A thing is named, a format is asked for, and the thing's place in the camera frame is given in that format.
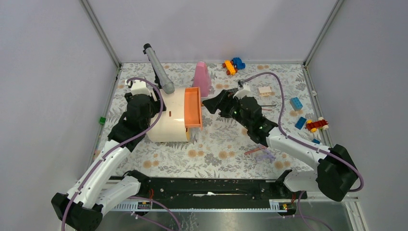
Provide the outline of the cream round drawer organizer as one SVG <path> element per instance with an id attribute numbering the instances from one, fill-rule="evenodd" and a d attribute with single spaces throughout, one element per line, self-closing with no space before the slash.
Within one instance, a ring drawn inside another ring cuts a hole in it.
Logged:
<path id="1" fill-rule="evenodd" d="M 193 129 L 203 129 L 202 101 L 199 87 L 177 88 L 166 94 L 160 90 L 166 110 L 147 132 L 152 142 L 188 142 Z"/>

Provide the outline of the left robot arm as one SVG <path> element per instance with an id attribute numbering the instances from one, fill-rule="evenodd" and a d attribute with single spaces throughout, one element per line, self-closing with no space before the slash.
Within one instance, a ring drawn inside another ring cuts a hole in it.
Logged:
<path id="1" fill-rule="evenodd" d="M 103 217 L 126 198 L 143 198 L 149 185 L 135 177 L 124 177 L 103 191 L 118 165 L 135 149 L 164 111 L 160 90 L 151 82 L 133 77 L 127 80 L 131 92 L 125 95 L 127 110 L 112 128 L 97 159 L 67 193 L 56 193 L 51 204 L 61 220 L 61 230 L 94 231 Z"/>

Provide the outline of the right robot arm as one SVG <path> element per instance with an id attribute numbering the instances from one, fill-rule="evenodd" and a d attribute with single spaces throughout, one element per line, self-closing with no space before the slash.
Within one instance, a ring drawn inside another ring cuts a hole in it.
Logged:
<path id="1" fill-rule="evenodd" d="M 237 121 L 255 143 L 285 152 L 312 168 L 304 172 L 304 178 L 300 172 L 292 171 L 278 182 L 276 192 L 282 198 L 296 191 L 319 190 L 340 202 L 361 176 L 345 147 L 317 145 L 285 132 L 279 124 L 263 116 L 254 97 L 238 98 L 235 93 L 222 90 L 218 96 L 204 100 L 203 105 L 211 114 L 218 113 L 220 117 Z"/>

